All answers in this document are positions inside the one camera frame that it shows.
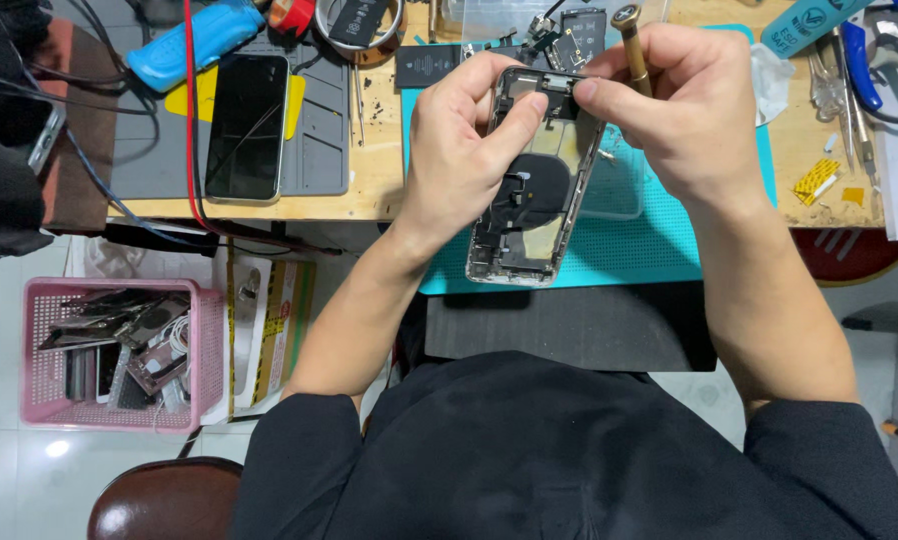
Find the pink plastic basket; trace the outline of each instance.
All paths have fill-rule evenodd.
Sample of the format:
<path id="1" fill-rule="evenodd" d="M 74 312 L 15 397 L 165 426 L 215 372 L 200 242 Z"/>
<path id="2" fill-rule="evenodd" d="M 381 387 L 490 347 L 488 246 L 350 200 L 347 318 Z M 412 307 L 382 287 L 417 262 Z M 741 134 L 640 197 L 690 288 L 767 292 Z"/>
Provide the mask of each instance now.
<path id="1" fill-rule="evenodd" d="M 49 326 L 69 314 L 63 302 L 99 289 L 188 291 L 191 410 L 170 413 L 155 405 L 146 410 L 106 410 L 104 403 L 65 397 L 66 353 L 36 347 Z M 87 279 L 35 277 L 25 284 L 23 363 L 19 377 L 19 413 L 24 423 L 42 428 L 110 432 L 189 434 L 200 417 L 223 397 L 223 295 L 191 279 Z"/>

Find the phone display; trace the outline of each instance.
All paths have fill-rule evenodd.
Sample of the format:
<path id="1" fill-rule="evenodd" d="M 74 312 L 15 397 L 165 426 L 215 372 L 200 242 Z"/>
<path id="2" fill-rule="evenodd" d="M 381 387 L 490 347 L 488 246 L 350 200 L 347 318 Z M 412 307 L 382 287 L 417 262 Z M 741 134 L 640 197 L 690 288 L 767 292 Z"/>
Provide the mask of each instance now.
<path id="1" fill-rule="evenodd" d="M 545 94 L 549 105 L 532 141 L 508 166 L 496 197 L 472 227 L 465 263 L 469 280 L 540 288 L 556 279 L 606 129 L 606 122 L 573 98 L 573 86 L 583 79 L 519 66 L 499 76 L 490 133 L 530 93 Z"/>
<path id="2" fill-rule="evenodd" d="M 99 345 L 95 349 L 95 402 L 104 404 L 109 401 L 109 389 L 116 375 L 116 364 L 119 363 L 120 343 Z"/>
<path id="3" fill-rule="evenodd" d="M 289 60 L 226 55 L 218 63 L 205 194 L 275 201 L 285 137 Z"/>

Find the yellow sticker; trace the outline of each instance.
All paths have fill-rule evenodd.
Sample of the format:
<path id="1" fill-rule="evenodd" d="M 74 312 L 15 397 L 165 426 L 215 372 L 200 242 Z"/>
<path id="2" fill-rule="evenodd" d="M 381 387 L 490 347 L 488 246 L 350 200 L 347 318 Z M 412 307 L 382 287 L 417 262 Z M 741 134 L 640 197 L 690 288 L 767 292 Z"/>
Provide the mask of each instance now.
<path id="1" fill-rule="evenodd" d="M 842 200 L 863 206 L 863 196 L 866 194 L 864 187 L 847 187 L 842 190 Z"/>
<path id="2" fill-rule="evenodd" d="M 839 178 L 838 171 L 839 161 L 824 157 L 795 183 L 792 193 L 808 207 L 816 202 L 816 198 L 828 190 L 828 187 Z"/>
<path id="3" fill-rule="evenodd" d="M 199 120 L 212 122 L 212 113 L 216 106 L 216 82 L 219 80 L 219 67 L 212 66 L 195 76 L 195 88 L 199 97 Z M 182 117 L 189 108 L 187 91 L 189 86 L 182 82 L 166 94 L 163 105 L 166 111 Z M 299 112 L 302 110 L 302 98 L 306 92 L 306 80 L 299 75 L 288 78 L 288 107 L 286 107 L 286 141 L 296 134 L 299 123 Z"/>
<path id="4" fill-rule="evenodd" d="M 299 75 L 288 76 L 288 107 L 286 107 L 286 141 L 296 134 L 302 98 L 306 93 L 306 79 Z"/>
<path id="5" fill-rule="evenodd" d="M 195 76 L 195 89 L 199 97 L 199 120 L 212 122 L 212 111 L 216 103 L 216 80 L 219 79 L 219 67 L 214 65 Z M 181 82 L 166 94 L 163 105 L 166 111 L 186 116 L 189 100 L 186 92 L 189 85 Z"/>

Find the blue esd mat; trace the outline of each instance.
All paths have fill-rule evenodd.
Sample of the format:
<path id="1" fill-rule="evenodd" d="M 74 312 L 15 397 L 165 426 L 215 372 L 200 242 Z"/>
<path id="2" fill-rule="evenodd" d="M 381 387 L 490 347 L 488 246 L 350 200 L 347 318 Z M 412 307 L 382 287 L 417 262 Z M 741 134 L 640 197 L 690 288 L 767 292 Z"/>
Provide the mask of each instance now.
<path id="1" fill-rule="evenodd" d="M 753 41 L 752 31 L 739 24 L 707 28 L 734 30 Z M 402 91 L 403 153 L 409 167 L 409 118 L 421 90 Z M 613 154 L 615 166 L 597 166 L 590 178 L 596 182 L 632 182 L 631 175 L 639 170 L 642 153 L 635 151 L 607 134 L 601 148 Z M 766 193 L 773 205 L 776 199 L 776 173 L 769 130 L 756 129 L 759 146 L 759 166 L 762 169 Z M 642 215 L 628 221 L 580 217 L 573 228 L 569 246 L 552 288 L 615 286 L 699 280 L 703 270 L 689 216 L 683 205 L 670 196 L 659 182 L 656 173 L 645 165 L 643 178 Z M 466 227 L 449 241 L 432 259 L 429 272 L 419 287 L 424 294 L 456 294 L 528 289 L 514 285 L 477 283 L 466 278 L 466 254 L 470 227 Z"/>

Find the brown chair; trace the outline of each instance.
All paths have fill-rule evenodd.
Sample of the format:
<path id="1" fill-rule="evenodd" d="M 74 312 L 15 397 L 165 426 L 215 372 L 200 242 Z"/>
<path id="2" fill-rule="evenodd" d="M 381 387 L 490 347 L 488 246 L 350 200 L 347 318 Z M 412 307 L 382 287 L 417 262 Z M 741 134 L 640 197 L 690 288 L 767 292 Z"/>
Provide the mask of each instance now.
<path id="1" fill-rule="evenodd" d="M 89 515 L 89 540 L 226 538 L 243 466 L 221 457 L 154 461 L 112 480 Z"/>

